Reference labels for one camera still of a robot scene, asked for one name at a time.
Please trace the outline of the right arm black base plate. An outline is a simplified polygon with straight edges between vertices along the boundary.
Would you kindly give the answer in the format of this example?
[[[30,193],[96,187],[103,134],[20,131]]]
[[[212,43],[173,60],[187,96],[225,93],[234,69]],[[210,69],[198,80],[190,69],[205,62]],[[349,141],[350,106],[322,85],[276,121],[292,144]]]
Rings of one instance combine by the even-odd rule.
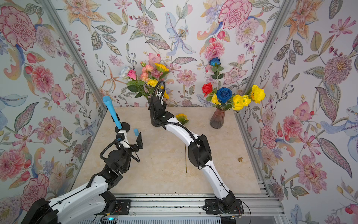
[[[206,199],[202,210],[207,215],[243,215],[244,209],[239,199],[226,203],[218,199]]]

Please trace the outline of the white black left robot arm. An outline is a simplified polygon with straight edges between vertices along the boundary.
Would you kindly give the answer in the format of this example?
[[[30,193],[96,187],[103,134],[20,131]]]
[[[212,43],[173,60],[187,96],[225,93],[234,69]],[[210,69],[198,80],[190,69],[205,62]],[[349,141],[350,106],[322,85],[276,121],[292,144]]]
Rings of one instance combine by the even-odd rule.
[[[76,224],[92,215],[112,213],[117,199],[111,193],[129,170],[131,160],[140,162],[137,152],[143,149],[142,135],[129,144],[127,133],[120,131],[100,153],[104,168],[80,187],[53,199],[41,198],[33,203],[23,219],[24,224]]]

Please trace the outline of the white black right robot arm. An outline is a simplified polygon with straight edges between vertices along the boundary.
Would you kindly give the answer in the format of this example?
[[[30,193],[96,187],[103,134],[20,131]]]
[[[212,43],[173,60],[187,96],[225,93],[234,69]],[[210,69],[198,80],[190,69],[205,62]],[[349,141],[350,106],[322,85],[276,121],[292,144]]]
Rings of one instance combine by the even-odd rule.
[[[216,170],[207,137],[191,132],[166,110],[166,106],[160,96],[150,98],[149,111],[152,125],[164,128],[184,142],[188,148],[189,161],[202,170],[212,187],[218,208],[225,214],[229,213],[235,203],[235,195],[229,190]]]

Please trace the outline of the yellow carnation flower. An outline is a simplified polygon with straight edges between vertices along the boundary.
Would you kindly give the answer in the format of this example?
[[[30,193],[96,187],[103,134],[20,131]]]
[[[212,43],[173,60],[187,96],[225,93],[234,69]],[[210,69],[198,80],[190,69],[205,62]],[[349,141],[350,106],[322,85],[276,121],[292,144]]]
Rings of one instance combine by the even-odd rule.
[[[155,87],[157,84],[158,84],[158,80],[156,80],[156,79],[149,79],[147,81],[147,85],[151,86],[151,87]]]

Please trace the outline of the small yellow sunflower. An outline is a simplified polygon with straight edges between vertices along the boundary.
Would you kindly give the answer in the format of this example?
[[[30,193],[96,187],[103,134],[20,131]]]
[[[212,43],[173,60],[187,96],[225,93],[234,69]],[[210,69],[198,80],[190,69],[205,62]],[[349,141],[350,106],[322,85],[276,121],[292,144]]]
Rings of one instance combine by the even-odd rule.
[[[167,94],[167,92],[165,91],[165,87],[164,86],[161,86],[160,89],[162,90],[162,93],[163,93],[163,98],[164,99],[169,99],[169,95]]]

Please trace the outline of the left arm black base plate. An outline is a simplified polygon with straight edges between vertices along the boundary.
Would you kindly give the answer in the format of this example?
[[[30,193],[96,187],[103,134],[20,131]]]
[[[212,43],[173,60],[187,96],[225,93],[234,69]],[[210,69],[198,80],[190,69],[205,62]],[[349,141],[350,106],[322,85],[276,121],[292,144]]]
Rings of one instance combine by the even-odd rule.
[[[128,215],[131,208],[131,200],[117,199],[105,207],[103,214],[106,215]]]

